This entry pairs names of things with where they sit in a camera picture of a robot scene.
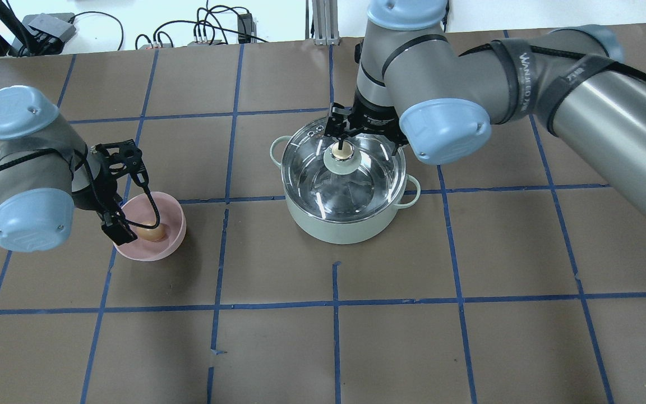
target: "glass lid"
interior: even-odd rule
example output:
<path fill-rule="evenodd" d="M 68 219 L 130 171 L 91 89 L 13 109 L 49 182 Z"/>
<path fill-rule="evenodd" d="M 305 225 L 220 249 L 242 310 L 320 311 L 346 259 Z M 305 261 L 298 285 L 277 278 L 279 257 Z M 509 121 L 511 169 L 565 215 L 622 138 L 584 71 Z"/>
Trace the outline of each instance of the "glass lid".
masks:
<path fill-rule="evenodd" d="M 403 191 L 405 158 L 384 136 L 361 134 L 345 141 L 326 137 L 326 117 L 304 126 L 285 146 L 282 176 L 287 197 L 326 222 L 373 217 Z"/>

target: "tiled surface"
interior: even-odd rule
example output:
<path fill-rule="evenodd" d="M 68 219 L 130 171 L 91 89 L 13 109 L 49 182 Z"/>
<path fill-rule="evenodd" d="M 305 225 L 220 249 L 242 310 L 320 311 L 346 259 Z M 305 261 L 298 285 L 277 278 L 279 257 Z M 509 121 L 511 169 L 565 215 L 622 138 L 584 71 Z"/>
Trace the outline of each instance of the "tiled surface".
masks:
<path fill-rule="evenodd" d="M 646 25 L 613 29 L 646 70 Z M 90 145 L 138 138 L 188 223 L 156 263 L 92 212 L 0 250 L 0 402 L 646 402 L 646 219 L 528 118 L 441 172 L 406 150 L 424 195 L 369 241 L 295 225 L 267 150 L 351 103 L 355 43 L 0 59 Z"/>
<path fill-rule="evenodd" d="M 646 299 L 592 301 L 590 312 L 615 402 L 646 402 Z"/>
<path fill-rule="evenodd" d="M 95 314 L 0 315 L 0 404 L 75 402 Z"/>

